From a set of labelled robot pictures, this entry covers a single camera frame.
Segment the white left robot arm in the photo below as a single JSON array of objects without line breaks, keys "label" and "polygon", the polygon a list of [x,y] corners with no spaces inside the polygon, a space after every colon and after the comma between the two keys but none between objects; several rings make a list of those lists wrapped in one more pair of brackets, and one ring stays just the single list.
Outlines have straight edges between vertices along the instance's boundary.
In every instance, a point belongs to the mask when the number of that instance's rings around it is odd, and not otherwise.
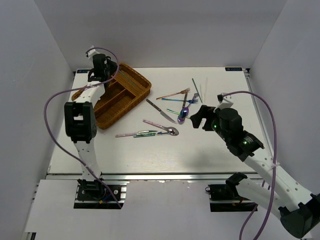
[{"label": "white left robot arm", "polygon": [[95,136],[98,127],[94,107],[106,92],[110,76],[117,69],[117,64],[103,53],[94,53],[89,57],[93,63],[87,84],[80,95],[64,105],[65,132],[73,142],[82,165],[82,180],[94,182],[88,193],[99,200],[105,196],[106,187],[100,184],[101,174],[95,152]]}]

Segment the iridescent purple spoon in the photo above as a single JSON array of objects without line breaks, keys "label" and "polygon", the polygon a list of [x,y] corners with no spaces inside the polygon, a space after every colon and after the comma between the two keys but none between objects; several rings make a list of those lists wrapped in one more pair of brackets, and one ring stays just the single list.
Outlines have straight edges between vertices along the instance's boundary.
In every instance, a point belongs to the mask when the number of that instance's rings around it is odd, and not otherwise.
[{"label": "iridescent purple spoon", "polygon": [[189,114],[189,108],[191,103],[189,103],[187,106],[183,107],[177,117],[177,121],[179,124],[183,124]]}]

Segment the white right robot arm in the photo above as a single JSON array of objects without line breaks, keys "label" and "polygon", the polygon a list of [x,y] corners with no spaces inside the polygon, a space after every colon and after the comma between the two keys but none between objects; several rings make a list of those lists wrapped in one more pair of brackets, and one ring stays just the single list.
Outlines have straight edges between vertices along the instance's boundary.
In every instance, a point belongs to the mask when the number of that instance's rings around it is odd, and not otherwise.
[{"label": "white right robot arm", "polygon": [[297,239],[303,238],[320,223],[320,196],[301,186],[270,158],[255,155],[264,145],[257,137],[244,130],[242,118],[235,109],[202,105],[190,119],[195,129],[205,119],[202,129],[216,132],[227,149],[255,170],[274,190],[272,193],[245,174],[236,172],[225,181],[225,185],[210,186],[213,201],[243,198],[266,209],[270,208],[270,212],[280,220],[284,229]]}]

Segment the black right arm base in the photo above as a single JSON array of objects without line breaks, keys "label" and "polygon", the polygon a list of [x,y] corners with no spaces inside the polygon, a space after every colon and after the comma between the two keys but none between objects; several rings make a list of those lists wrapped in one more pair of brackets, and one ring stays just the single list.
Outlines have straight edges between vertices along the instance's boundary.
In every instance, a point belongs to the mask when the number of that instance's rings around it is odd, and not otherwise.
[{"label": "black right arm base", "polygon": [[209,195],[209,206],[212,213],[251,212],[256,203],[227,190],[225,184],[210,184],[205,188]]}]

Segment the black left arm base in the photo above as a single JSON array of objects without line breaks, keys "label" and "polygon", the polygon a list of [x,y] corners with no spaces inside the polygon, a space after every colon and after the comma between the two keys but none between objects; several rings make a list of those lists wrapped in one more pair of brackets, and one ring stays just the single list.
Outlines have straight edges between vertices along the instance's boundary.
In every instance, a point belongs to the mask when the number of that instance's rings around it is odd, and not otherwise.
[{"label": "black left arm base", "polygon": [[100,182],[77,180],[74,209],[119,210],[124,205],[124,185],[109,184],[109,188]]}]

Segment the clear white chopstick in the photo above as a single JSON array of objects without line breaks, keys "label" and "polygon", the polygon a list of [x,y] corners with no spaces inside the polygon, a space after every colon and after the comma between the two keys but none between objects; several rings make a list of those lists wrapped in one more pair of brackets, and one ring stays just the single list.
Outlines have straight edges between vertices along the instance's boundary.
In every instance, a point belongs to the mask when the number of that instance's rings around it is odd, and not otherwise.
[{"label": "clear white chopstick", "polygon": [[205,84],[204,84],[204,97],[206,97],[207,94],[207,87],[208,87],[208,77],[205,79]]}]

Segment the dark handled silver spoon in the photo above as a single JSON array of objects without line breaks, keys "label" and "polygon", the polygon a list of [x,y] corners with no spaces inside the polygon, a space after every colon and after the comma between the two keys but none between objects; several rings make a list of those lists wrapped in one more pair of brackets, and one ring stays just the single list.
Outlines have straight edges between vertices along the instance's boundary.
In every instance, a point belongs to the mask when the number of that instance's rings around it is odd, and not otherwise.
[{"label": "dark handled silver spoon", "polygon": [[188,108],[191,104],[197,104],[198,103],[198,100],[197,100],[198,97],[199,97],[199,94],[195,93],[193,95],[192,99],[188,100],[188,93],[185,93],[184,94],[182,108],[185,109],[185,108]]}]

